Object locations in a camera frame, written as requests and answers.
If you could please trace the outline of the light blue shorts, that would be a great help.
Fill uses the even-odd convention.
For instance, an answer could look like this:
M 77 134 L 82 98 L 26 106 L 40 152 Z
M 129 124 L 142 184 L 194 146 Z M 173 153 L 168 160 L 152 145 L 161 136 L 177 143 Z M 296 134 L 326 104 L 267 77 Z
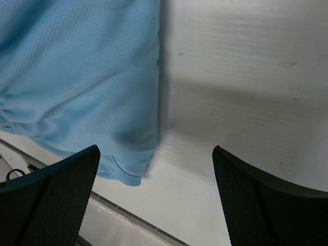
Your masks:
M 1 1 L 1 130 L 138 186 L 157 146 L 160 1 Z

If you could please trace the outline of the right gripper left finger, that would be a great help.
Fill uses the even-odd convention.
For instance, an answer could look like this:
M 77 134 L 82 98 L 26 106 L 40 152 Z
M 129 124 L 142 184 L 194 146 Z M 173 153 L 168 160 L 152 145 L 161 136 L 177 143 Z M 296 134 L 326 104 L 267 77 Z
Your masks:
M 1 182 L 1 245 L 76 245 L 98 170 L 92 145 Z

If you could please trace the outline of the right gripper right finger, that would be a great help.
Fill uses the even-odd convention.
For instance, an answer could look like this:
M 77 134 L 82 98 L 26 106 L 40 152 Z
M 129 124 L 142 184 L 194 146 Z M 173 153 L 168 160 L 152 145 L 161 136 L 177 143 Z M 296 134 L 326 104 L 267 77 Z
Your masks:
M 212 159 L 232 245 L 327 245 L 327 192 L 278 178 L 220 146 Z

